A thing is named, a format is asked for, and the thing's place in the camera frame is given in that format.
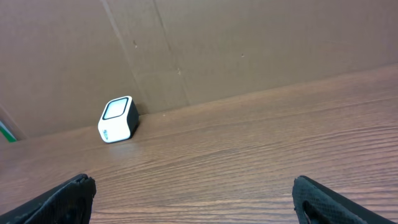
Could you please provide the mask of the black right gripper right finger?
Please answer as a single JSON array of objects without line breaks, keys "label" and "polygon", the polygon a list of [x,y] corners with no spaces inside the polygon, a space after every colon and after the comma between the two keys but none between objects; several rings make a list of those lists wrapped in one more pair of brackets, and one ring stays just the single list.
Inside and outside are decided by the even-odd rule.
[{"label": "black right gripper right finger", "polygon": [[394,224],[304,175],[295,178],[292,198],[300,224]]}]

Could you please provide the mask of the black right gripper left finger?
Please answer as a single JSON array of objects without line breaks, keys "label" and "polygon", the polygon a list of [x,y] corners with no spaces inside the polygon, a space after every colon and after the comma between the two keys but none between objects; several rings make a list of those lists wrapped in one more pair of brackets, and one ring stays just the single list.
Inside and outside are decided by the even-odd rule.
[{"label": "black right gripper left finger", "polygon": [[1,215],[5,224],[89,224],[96,184],[78,174]]}]

